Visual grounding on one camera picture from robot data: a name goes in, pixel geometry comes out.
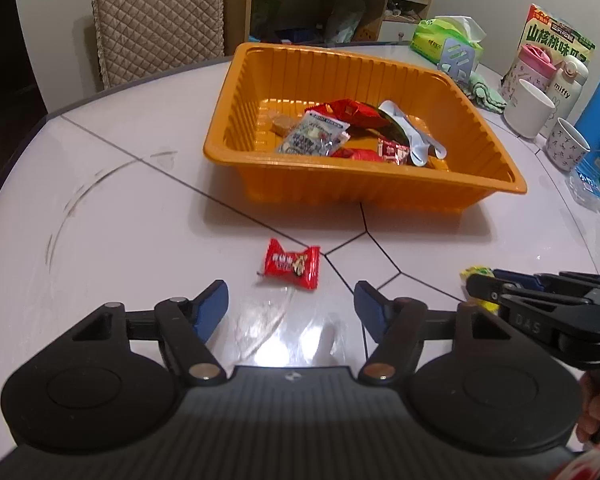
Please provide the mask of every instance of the green tissue package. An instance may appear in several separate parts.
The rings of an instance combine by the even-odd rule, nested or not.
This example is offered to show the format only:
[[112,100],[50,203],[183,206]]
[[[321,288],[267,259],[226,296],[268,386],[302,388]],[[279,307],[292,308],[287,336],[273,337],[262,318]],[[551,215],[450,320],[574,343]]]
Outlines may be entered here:
[[456,38],[474,48],[475,70],[483,52],[480,41],[485,36],[480,26],[468,16],[436,16],[432,20],[422,20],[418,24],[411,40],[411,48],[430,62],[438,64],[447,38]]

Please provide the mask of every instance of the pink lid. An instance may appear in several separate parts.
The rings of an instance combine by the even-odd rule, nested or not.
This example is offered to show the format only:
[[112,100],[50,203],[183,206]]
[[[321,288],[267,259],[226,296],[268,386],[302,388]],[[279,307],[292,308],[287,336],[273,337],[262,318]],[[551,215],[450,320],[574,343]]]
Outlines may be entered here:
[[547,79],[554,77],[558,70],[551,64],[551,58],[539,46],[523,45],[518,58]]

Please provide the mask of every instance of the human hand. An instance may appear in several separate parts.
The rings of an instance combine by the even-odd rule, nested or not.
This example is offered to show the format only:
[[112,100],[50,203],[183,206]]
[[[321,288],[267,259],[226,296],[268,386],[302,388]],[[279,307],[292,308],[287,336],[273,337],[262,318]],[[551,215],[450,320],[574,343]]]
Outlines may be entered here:
[[582,388],[582,415],[576,426],[576,436],[582,443],[588,442],[600,428],[600,392],[595,387],[589,373],[580,378]]

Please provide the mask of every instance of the white tabletop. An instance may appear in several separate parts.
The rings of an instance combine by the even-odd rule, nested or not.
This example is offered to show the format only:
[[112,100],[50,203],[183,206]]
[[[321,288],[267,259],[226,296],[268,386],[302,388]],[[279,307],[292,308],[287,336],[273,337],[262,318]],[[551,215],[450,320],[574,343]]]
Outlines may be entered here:
[[[405,46],[348,48],[429,65]],[[496,193],[461,217],[334,204],[247,202],[232,168],[211,164],[202,144],[228,62],[151,80],[49,120],[0,191],[0,388],[19,365],[106,301],[150,309],[195,297],[217,278],[230,309],[209,342],[221,363],[346,364],[357,373],[375,348],[350,290],[382,292],[454,310],[460,270],[600,273],[600,215],[571,198],[541,151],[491,123],[528,184]],[[481,73],[493,86],[498,75]],[[269,238],[288,250],[320,245],[315,292],[285,290],[256,272]],[[245,327],[260,332],[245,336]],[[253,351],[258,338],[267,342]],[[319,348],[320,335],[333,345]],[[157,346],[133,348],[159,360]],[[421,362],[448,348],[426,345]],[[0,458],[13,440],[0,412]]]

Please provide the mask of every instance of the white thermos bottle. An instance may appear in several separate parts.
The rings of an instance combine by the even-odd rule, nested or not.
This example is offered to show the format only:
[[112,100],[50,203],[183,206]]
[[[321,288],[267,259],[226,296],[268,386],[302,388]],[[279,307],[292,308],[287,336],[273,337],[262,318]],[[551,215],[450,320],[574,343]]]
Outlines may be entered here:
[[540,130],[542,136],[548,137],[554,129],[558,119],[565,119],[571,110],[573,110],[573,107],[582,92],[582,85],[577,79],[578,69],[580,68],[580,71],[582,72],[583,67],[583,63],[576,57],[564,57],[561,69],[555,73],[554,78],[551,79],[549,87],[545,92],[547,97],[554,102],[555,111],[549,115],[549,118]]

